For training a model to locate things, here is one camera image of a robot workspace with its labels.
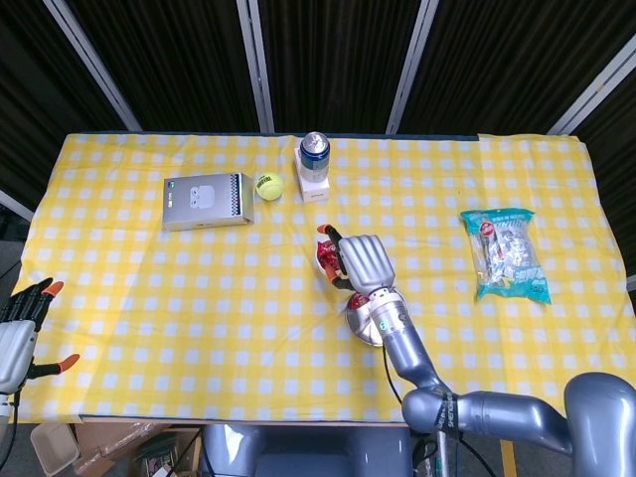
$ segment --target orange fingertip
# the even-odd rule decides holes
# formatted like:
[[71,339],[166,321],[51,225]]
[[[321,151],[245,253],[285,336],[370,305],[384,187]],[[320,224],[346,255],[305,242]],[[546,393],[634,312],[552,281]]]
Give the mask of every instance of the orange fingertip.
[[79,359],[80,359],[80,355],[74,354],[74,355],[70,355],[68,358],[63,360],[61,363],[59,363],[60,373],[63,373],[64,371],[66,371],[68,368],[74,365]]
[[49,286],[48,288],[45,288],[42,291],[42,294],[44,295],[46,293],[47,295],[51,295],[53,297],[56,297],[58,295],[58,293],[60,293],[62,291],[62,288],[64,288],[64,282],[63,281],[56,281],[53,285]]

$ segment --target gray box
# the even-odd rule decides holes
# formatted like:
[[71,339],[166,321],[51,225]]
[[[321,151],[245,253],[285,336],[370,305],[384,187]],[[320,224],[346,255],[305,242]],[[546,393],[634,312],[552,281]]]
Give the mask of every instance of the gray box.
[[254,181],[242,173],[163,181],[163,228],[185,231],[254,222]]

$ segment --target floor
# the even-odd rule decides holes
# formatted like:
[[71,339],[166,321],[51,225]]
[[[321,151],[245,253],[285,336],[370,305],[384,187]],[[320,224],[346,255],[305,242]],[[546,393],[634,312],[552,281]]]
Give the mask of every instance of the floor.
[[[17,241],[0,241],[0,304],[11,295],[20,271],[20,255],[23,245]],[[631,294],[632,301],[636,303],[636,293]],[[6,476],[44,476],[38,458],[35,454],[29,435],[34,425],[18,425],[17,437],[12,454],[3,471]],[[504,476],[501,450],[498,440],[467,436],[466,440],[482,454],[484,459],[493,467],[496,474]],[[0,444],[0,456],[6,452],[7,442]],[[449,456],[452,465],[451,475],[454,474],[454,444],[450,444]],[[458,473],[459,476],[485,476],[487,473],[479,462],[463,447],[458,449]],[[515,444],[515,457],[517,462],[517,475],[519,477],[566,477],[571,474],[569,459],[562,455],[539,449],[536,446]],[[123,477],[126,475],[126,459],[118,462],[106,475],[109,477]],[[71,468],[66,469],[61,477],[75,475]]]

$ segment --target robotic hand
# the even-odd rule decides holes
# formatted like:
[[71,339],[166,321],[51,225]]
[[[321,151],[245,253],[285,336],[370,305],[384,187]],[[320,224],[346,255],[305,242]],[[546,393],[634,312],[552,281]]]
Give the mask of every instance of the robotic hand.
[[471,432],[534,443],[571,455],[575,476],[636,475],[636,390],[618,377],[585,373],[565,388],[567,419],[543,400],[493,392],[459,396],[440,379],[394,292],[395,272],[377,236],[342,238],[321,226],[348,275],[344,285],[369,296],[371,317],[397,374],[416,389],[402,400],[414,430]]
[[26,380],[58,375],[74,365],[80,355],[70,355],[60,363],[35,365],[33,350],[49,305],[63,283],[47,278],[13,295],[0,309],[0,442],[11,413],[8,398],[14,395],[14,414],[20,390]]

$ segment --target snack bag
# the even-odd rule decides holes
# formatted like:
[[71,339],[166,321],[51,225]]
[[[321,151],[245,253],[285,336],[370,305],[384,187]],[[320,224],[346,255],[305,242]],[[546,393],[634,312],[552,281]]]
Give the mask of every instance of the snack bag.
[[548,281],[528,237],[534,212],[526,209],[466,211],[460,214],[470,237],[477,270],[477,299],[486,293],[525,296],[550,304]]

